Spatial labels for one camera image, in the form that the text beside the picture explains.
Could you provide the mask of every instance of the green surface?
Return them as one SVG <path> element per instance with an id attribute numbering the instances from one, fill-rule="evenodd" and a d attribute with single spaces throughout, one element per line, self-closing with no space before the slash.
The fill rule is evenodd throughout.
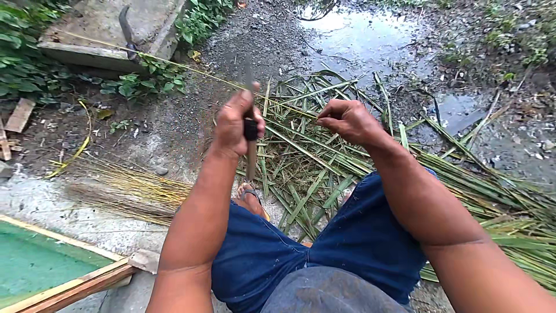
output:
<path id="1" fill-rule="evenodd" d="M 2 221 L 0 251 L 0 309 L 114 262 Z"/>

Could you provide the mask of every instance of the sandal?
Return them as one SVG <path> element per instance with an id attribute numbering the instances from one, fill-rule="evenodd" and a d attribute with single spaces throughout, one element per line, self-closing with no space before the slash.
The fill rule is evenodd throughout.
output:
<path id="1" fill-rule="evenodd" d="M 263 212 L 263 214 L 265 215 L 264 219 L 265 219 L 267 222 L 270 222 L 270 215 L 269 215 L 268 213 L 266 213 L 266 210 L 262 207 L 261 199 L 260 199 L 259 196 L 255 193 L 255 190 L 254 190 L 254 189 L 244 189 L 243 192 L 242 192 L 241 195 L 240 195 L 240 199 L 241 199 L 243 202 L 247 202 L 247 201 L 245 201 L 245 195 L 246 195 L 247 193 L 250 193 L 250 194 L 254 195 L 255 198 L 257 198 L 257 200 L 259 201 L 259 204 L 261 205 L 262 212 Z"/>

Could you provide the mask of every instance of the wrist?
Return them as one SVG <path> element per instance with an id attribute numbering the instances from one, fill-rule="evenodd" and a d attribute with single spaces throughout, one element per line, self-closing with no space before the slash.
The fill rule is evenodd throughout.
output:
<path id="1" fill-rule="evenodd" d="M 363 145 L 363 148 L 367 150 L 373 160 L 379 158 L 406 157 L 409 155 L 408 151 L 386 132 L 379 136 L 374 136 L 372 140 L 369 140 L 367 144 Z"/>
<path id="2" fill-rule="evenodd" d="M 217 159 L 230 160 L 235 163 L 239 162 L 240 156 L 235 151 L 230 148 L 226 148 L 217 142 L 214 142 L 208 150 L 207 157 L 211 156 Z"/>

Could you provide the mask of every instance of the wet ground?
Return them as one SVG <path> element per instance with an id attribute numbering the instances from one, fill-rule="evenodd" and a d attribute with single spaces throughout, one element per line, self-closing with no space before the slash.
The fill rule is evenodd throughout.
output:
<path id="1" fill-rule="evenodd" d="M 294 74 L 331 69 L 344 78 L 365 75 L 359 86 L 381 102 L 383 95 L 372 79 L 372 72 L 376 71 L 390 93 L 396 125 L 398 120 L 411 124 L 420 119 L 419 113 L 423 111 L 429 116 L 436 115 L 430 97 L 407 92 L 414 88 L 428 90 L 436 97 L 442 125 L 456 138 L 484 118 L 496 86 L 470 84 L 467 74 L 461 75 L 459 69 L 444 65 L 439 59 L 439 30 L 446 31 L 441 24 L 451 15 L 429 9 L 423 12 L 419 8 L 377 8 L 358 3 L 352 1 L 334 6 L 323 15 L 307 6 L 295 7 L 278 0 L 250 1 L 247 9 L 236 11 L 200 47 L 202 63 L 186 62 L 212 71 L 218 77 L 243 82 L 244 55 L 250 51 L 254 77 L 262 86 L 266 86 L 271 77 L 271 85 L 274 85 Z M 518 92 L 502 91 L 494 111 L 503 107 L 507 110 L 483 128 L 472 150 L 486 164 L 553 191 L 556 168 L 551 152 L 554 146 L 550 143 L 556 143 L 556 123 L 543 102 L 549 98 L 545 91 L 549 90 L 551 76 L 535 78 L 536 74 L 535 71 L 526 76 L 522 74 L 519 78 L 524 82 Z M 100 135 L 93 136 L 88 153 L 113 160 L 117 160 L 114 155 L 118 155 L 152 169 L 166 168 L 169 170 L 166 177 L 187 182 L 195 181 L 202 153 L 210 144 L 214 114 L 232 93 L 222 83 L 193 74 L 186 86 L 186 95 L 161 96 L 138 106 L 128 105 L 121 99 L 111 100 L 94 87 L 83 88 L 80 92 L 87 94 L 89 103 L 100 102 L 116 111 L 109 120 L 93 121 L 93 129 L 98 129 Z M 73 106 L 76 99 L 67 102 Z M 75 152 L 87 133 L 86 116 L 76 108 L 36 110 L 31 126 L 18 137 L 28 152 L 16 155 L 12 164 L 21 163 L 24 172 L 40 176 L 52 170 L 48 159 L 57 159 L 60 150 L 66 155 Z M 109 134 L 110 123 L 123 119 L 131 120 L 131 126 Z M 415 127 L 408 136 L 410 141 L 428 144 L 424 149 L 439 151 L 444 146 L 437 133 L 425 125 Z M 48 184 L 63 185 L 72 179 L 66 174 Z M 19 184 L 8 188 L 18 188 Z M 272 198 L 264 199 L 264 205 L 271 221 L 277 223 L 283 209 Z M 16 209 L 19 204 L 10 203 L 5 214 L 12 206 Z M 22 219 L 31 219 L 73 236 L 79 234 L 73 226 L 64 226 L 79 221 L 77 215 L 61 216 L 62 221 L 51 223 L 42 221 L 41 215 L 32 210 L 24 213 L 19 213 Z M 103 225 L 97 226 L 101 231 L 112 231 L 103 229 Z M 102 235 L 83 239 L 106 242 Z M 121 241 L 103 246 L 127 253 L 136 244 Z M 433 283 L 424 283 L 411 303 L 417 312 L 451 312 L 447 298 Z"/>

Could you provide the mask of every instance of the thigh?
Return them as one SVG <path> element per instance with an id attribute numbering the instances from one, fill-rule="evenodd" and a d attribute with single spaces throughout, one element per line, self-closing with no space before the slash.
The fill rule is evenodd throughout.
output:
<path id="1" fill-rule="evenodd" d="M 400 304 L 409 302 L 425 261 L 419 243 L 392 214 L 377 172 L 357 184 L 309 250 L 309 266 L 352 272 Z"/>
<path id="2" fill-rule="evenodd" d="M 212 263 L 212 290 L 234 313 L 259 312 L 282 278 L 305 267 L 307 250 L 232 202 L 226 237 Z"/>

